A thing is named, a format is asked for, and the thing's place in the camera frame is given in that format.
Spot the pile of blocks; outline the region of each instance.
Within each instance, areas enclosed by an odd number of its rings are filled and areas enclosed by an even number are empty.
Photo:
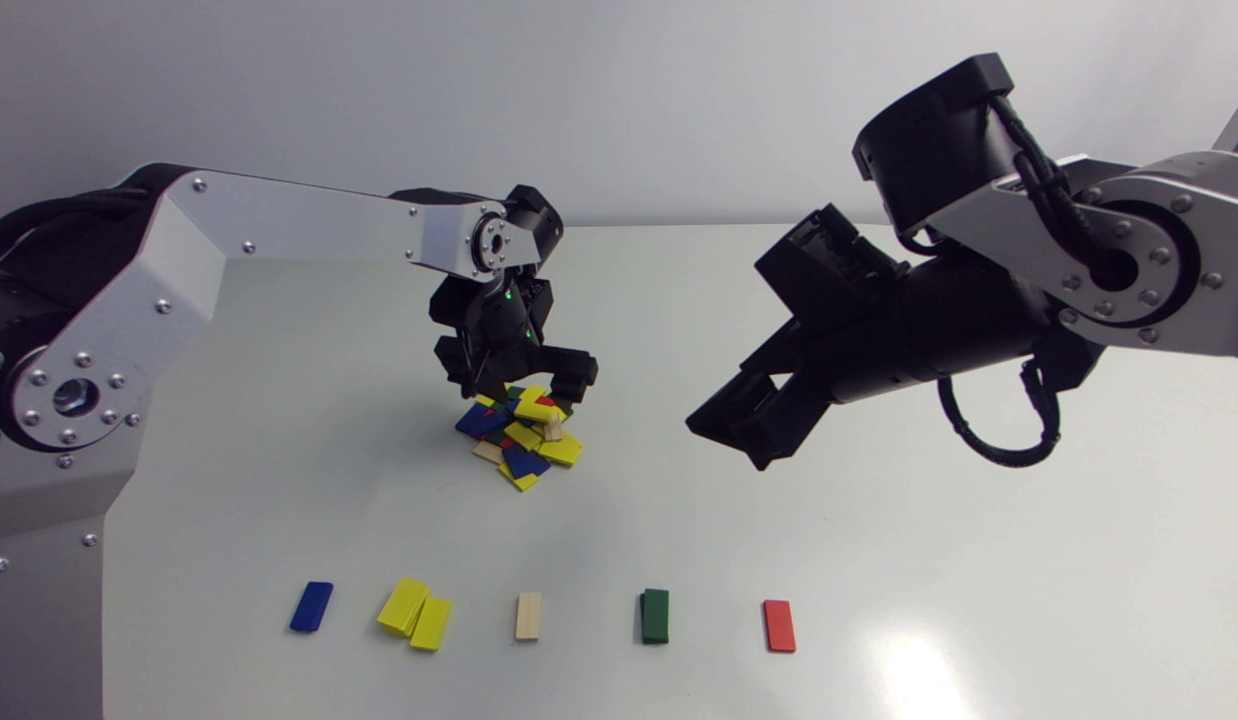
[[[572,468],[583,443],[561,427],[574,413],[540,386],[509,387],[508,405],[478,395],[456,429],[477,440],[472,454],[494,461],[520,492],[535,487],[552,461]]]

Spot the green block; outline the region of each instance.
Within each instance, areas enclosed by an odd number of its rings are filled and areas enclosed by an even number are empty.
[[[665,645],[669,642],[669,591],[646,588],[641,593],[641,642]]]

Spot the white wall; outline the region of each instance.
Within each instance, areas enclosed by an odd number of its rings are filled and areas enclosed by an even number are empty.
[[[1055,155],[1208,147],[1238,0],[0,0],[0,215],[166,160],[567,223],[883,219],[849,148],[997,49]]]

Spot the yellow block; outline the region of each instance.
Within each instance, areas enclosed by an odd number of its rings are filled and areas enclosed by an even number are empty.
[[[513,423],[504,428],[504,434],[513,438],[517,442],[517,445],[521,445],[530,452],[537,450],[540,443],[543,442],[543,438],[541,438],[539,433],[520,423]]]
[[[513,411],[517,418],[524,421],[536,421],[536,423],[551,423],[552,418],[558,422],[565,421],[565,413],[555,405],[539,405],[539,402],[517,402],[517,409]]]
[[[418,611],[418,625],[413,626],[410,647],[436,652],[441,647],[441,638],[446,635],[446,621],[449,620],[449,610],[453,606],[454,602],[442,598],[428,598],[423,601],[423,610]]]
[[[521,478],[514,478],[513,469],[509,468],[508,461],[504,461],[503,464],[499,465],[499,473],[504,475],[504,478],[508,478],[508,481],[513,482],[513,486],[517,487],[519,491],[522,492],[526,492],[529,489],[535,487],[535,484],[539,481],[539,475],[536,475],[535,473],[531,473],[529,475],[522,475]]]
[[[401,638],[410,637],[413,625],[418,621],[418,610],[428,598],[428,585],[410,578],[396,581],[391,596],[383,604],[378,622],[390,635]]]
[[[582,452],[583,443],[565,431],[561,431],[560,440],[545,442],[537,449],[540,455],[546,456],[551,461],[558,461],[567,468],[573,468],[574,461],[579,459]]]

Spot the white tabletop surface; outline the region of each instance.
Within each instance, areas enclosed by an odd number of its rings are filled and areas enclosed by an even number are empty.
[[[578,466],[526,495],[454,433],[441,275],[230,266],[108,515],[108,719],[1238,718],[1237,360],[1108,351],[1029,470],[924,387],[756,473],[683,418],[782,322],[751,261],[784,229],[569,229],[546,334],[600,377]],[[957,390],[989,440],[1036,437],[1016,365]],[[376,628],[401,575],[456,602],[436,654]],[[326,622],[290,633],[314,579]],[[669,646],[634,633],[646,586]]]

